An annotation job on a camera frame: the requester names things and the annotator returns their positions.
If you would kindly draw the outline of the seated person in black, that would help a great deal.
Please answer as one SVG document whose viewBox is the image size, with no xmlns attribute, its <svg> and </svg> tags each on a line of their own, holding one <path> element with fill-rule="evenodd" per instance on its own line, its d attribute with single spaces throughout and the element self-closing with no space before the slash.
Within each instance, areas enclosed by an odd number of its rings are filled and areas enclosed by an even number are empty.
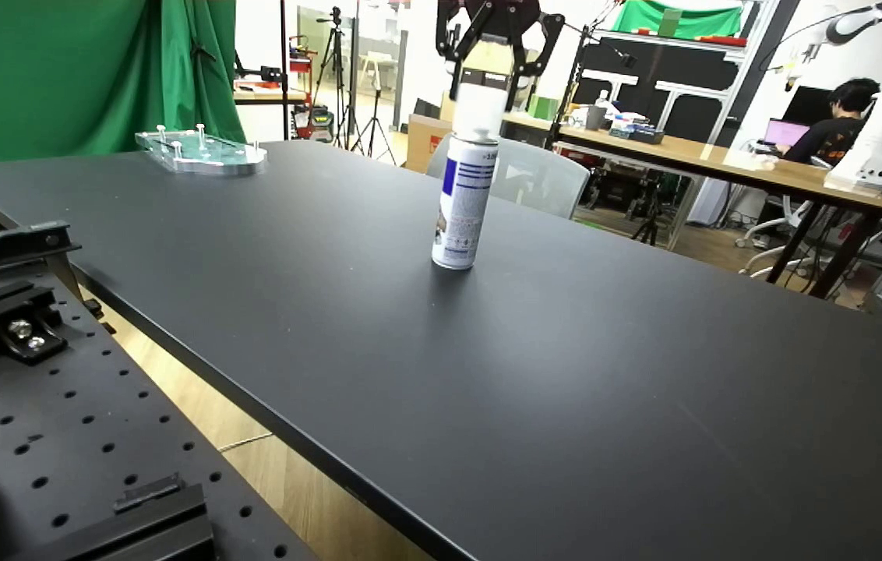
<svg viewBox="0 0 882 561">
<path fill-rule="evenodd" d="M 840 85 L 828 97 L 828 116 L 810 124 L 804 138 L 787 151 L 787 159 L 789 162 L 821 159 L 826 165 L 840 165 L 846 152 L 853 145 L 863 128 L 863 116 L 870 113 L 877 92 L 880 92 L 877 77 L 847 77 L 846 85 Z"/>
</svg>

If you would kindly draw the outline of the white blue spray can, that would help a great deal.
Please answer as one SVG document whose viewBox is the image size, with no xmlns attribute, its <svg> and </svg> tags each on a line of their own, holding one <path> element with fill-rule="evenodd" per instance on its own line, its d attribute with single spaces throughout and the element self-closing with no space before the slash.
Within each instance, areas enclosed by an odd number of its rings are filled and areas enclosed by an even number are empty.
<svg viewBox="0 0 882 561">
<path fill-rule="evenodd" d="M 489 130 L 475 128 L 449 138 L 432 249 L 437 269 L 469 271 L 475 264 L 496 162 L 498 141 Z"/>
</svg>

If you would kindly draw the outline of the clear plastic tray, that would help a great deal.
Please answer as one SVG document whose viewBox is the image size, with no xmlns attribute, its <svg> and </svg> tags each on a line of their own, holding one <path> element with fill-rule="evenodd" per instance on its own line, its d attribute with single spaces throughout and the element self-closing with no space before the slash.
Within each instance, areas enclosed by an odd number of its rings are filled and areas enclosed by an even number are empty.
<svg viewBox="0 0 882 561">
<path fill-rule="evenodd" d="M 239 141 L 208 133 L 202 124 L 191 130 L 152 130 L 136 133 L 139 145 L 166 170 L 174 176 L 257 176 L 265 162 L 265 151 Z"/>
</svg>

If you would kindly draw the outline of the grey office chair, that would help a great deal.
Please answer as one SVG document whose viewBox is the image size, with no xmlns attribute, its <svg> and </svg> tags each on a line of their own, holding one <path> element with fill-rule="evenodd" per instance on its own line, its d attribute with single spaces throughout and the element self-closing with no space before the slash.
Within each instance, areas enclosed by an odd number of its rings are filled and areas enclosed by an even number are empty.
<svg viewBox="0 0 882 561">
<path fill-rule="evenodd" d="M 496 155 L 489 178 L 492 200 L 558 219 L 568 219 L 578 210 L 590 181 L 587 165 L 525 141 L 483 141 L 483 151 Z"/>
</svg>

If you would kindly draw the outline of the green backdrop curtain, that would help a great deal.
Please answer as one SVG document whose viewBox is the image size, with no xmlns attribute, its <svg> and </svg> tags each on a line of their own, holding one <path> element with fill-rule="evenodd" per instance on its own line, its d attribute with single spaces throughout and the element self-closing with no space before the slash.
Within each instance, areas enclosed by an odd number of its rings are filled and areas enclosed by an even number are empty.
<svg viewBox="0 0 882 561">
<path fill-rule="evenodd" d="M 238 0 L 0 0 L 0 162 L 102 155 L 152 124 L 245 138 Z"/>
</svg>

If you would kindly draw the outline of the wooden desk with black legs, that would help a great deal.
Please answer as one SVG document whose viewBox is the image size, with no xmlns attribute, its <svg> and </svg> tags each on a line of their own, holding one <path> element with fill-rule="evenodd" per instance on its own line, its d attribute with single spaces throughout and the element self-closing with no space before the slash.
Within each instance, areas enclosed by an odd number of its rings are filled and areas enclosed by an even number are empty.
<svg viewBox="0 0 882 561">
<path fill-rule="evenodd" d="M 770 283 L 782 278 L 789 258 L 799 251 L 802 239 L 814 229 L 814 219 L 821 215 L 824 205 L 853 212 L 856 215 L 853 229 L 847 231 L 847 237 L 841 239 L 841 247 L 837 249 L 837 257 L 810 286 L 814 298 L 826 298 L 833 292 L 833 286 L 856 258 L 873 229 L 882 220 L 882 194 L 828 187 L 826 170 L 816 165 L 782 162 L 782 159 L 761 162 L 749 151 L 731 151 L 675 133 L 668 133 L 660 144 L 644 144 L 629 138 L 613 138 L 607 130 L 556 124 L 549 118 L 533 118 L 528 113 L 507 113 L 501 118 L 501 133 L 506 138 L 541 133 L 549 145 L 561 144 L 568 151 L 584 151 L 596 155 L 624 155 L 656 167 L 671 167 L 676 176 L 721 178 L 731 185 L 761 187 L 768 194 L 791 194 L 810 200 L 810 212 L 802 219 L 794 237 L 789 239 L 772 271 L 768 274 Z"/>
</svg>

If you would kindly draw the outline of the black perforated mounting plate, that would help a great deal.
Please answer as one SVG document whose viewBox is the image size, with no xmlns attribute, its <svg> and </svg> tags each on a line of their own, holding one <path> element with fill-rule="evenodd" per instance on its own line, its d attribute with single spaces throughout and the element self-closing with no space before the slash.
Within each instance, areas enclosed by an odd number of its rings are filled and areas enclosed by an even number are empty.
<svg viewBox="0 0 882 561">
<path fill-rule="evenodd" d="M 70 249 L 0 231 L 0 561 L 309 561 L 61 280 Z"/>
</svg>

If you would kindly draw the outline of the translucent plastic lid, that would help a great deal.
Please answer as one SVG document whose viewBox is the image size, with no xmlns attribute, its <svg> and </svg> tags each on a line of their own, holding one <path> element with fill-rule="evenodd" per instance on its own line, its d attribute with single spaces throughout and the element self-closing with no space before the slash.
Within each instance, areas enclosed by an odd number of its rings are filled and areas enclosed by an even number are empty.
<svg viewBox="0 0 882 561">
<path fill-rule="evenodd" d="M 506 89 L 489 85 L 463 85 L 451 130 L 458 138 L 496 138 L 506 116 Z"/>
</svg>

